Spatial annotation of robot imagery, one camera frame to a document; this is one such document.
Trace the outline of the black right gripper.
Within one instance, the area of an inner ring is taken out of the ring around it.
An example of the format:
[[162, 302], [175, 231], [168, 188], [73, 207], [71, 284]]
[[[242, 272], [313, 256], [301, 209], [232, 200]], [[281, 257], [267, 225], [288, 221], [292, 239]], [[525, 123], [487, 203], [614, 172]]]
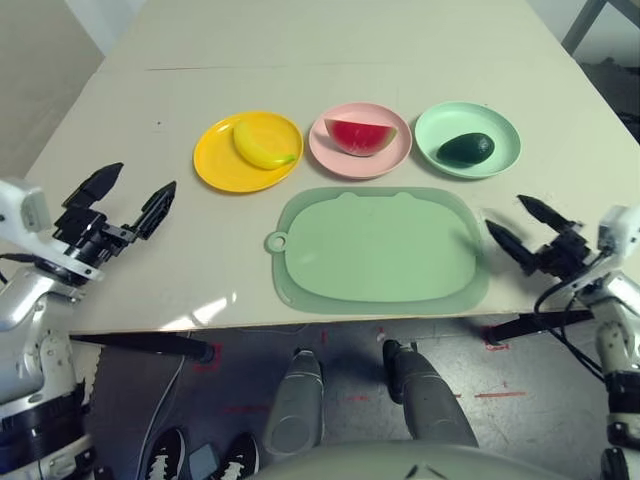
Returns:
[[539, 222], [557, 232], [549, 243], [542, 245], [534, 253], [523, 246], [519, 237], [507, 228], [486, 220], [485, 224], [492, 238], [521, 268], [526, 276], [539, 271], [556, 278], [570, 278], [586, 268], [586, 260], [591, 255], [587, 240], [580, 231], [582, 223], [570, 222], [543, 201], [528, 195], [518, 195], [527, 212]]

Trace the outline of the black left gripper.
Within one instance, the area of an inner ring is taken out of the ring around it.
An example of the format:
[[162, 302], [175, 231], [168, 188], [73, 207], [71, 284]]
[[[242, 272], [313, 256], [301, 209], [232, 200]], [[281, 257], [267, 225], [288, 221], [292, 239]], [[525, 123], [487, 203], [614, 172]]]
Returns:
[[118, 256], [136, 238], [148, 240], [168, 215], [177, 182], [171, 181], [154, 192], [132, 226], [116, 227], [107, 216], [92, 209], [113, 188], [123, 168], [122, 162], [106, 165], [84, 180], [63, 202], [67, 209], [54, 223], [53, 238], [65, 244], [63, 253], [97, 269]]

